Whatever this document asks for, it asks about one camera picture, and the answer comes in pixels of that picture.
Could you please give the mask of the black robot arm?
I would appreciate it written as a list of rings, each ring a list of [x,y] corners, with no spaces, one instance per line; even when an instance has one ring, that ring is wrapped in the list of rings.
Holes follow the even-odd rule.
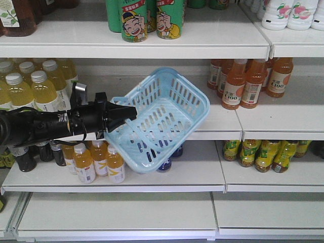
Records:
[[[40,142],[70,136],[112,132],[127,119],[134,120],[137,110],[107,101],[104,92],[96,93],[95,100],[71,110],[45,112],[31,107],[1,111],[1,145],[30,146]]]

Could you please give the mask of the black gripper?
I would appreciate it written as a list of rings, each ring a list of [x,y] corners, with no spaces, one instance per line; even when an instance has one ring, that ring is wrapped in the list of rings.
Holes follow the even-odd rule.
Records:
[[[133,106],[117,105],[107,101],[105,92],[96,93],[95,101],[80,105],[80,98],[72,92],[71,110],[67,112],[69,130],[72,136],[95,133],[96,139],[103,139],[104,132],[111,133],[125,124],[126,119],[136,119],[137,110]]]

